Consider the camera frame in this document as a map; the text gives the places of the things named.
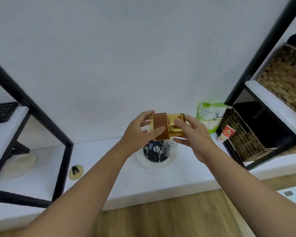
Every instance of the left hand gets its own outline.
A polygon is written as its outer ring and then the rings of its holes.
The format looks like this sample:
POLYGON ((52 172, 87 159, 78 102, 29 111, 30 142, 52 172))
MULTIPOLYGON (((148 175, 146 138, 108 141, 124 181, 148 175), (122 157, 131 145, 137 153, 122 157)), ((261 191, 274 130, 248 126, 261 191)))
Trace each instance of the left hand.
POLYGON ((129 154, 132 155, 140 148, 144 147, 150 140, 161 135, 166 127, 161 126, 151 132, 142 131, 141 127, 149 125, 149 116, 155 111, 145 111, 137 116, 127 127, 120 142, 127 147, 129 154))

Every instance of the round coaster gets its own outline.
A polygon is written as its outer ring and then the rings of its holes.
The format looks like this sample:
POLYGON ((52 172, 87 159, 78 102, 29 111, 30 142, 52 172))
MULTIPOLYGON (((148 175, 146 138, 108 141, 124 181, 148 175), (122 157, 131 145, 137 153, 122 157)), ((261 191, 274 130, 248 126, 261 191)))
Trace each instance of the round coaster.
POLYGON ((70 179, 79 179, 83 175, 83 167, 80 165, 75 165, 71 167, 69 171, 69 178, 70 179))

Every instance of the wicker basket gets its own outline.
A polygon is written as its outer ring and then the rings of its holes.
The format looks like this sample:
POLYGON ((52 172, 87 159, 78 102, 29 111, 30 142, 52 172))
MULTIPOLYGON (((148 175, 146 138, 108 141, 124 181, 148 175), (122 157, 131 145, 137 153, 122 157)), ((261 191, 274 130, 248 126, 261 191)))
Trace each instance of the wicker basket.
POLYGON ((257 81, 296 112, 296 47, 283 45, 257 81))
MULTIPOLYGON (((221 129, 223 129, 226 125, 229 125, 236 131, 229 140, 243 162, 260 159, 277 149, 276 147, 265 148, 259 138, 253 133, 251 128, 244 122, 234 108, 226 110, 220 124, 221 129)), ((296 147, 291 148, 278 156, 295 153, 296 147)))

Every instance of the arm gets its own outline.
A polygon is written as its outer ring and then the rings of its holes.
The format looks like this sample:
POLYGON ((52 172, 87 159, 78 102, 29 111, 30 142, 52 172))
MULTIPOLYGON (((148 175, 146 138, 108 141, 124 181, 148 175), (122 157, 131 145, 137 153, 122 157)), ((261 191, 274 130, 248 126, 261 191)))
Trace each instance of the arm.
POLYGON ((127 158, 165 130, 159 127, 147 133, 140 129, 149 124, 145 120, 153 113, 146 111, 134 119, 122 139, 18 236, 87 236, 127 158))
POLYGON ((202 123, 185 117, 191 125, 179 119, 175 124, 184 131, 186 140, 175 141, 190 146, 197 159, 206 164, 256 236, 296 236, 296 204, 268 188, 218 148, 202 123))

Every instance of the green packaging bag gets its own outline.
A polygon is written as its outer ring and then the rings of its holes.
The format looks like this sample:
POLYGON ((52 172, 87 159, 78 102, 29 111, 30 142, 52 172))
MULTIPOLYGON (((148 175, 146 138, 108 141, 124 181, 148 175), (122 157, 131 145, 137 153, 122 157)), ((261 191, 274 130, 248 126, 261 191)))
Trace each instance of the green packaging bag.
POLYGON ((231 109, 231 106, 224 103, 200 102, 197 106, 196 119, 203 123, 208 132, 212 134, 216 132, 226 109, 231 109))

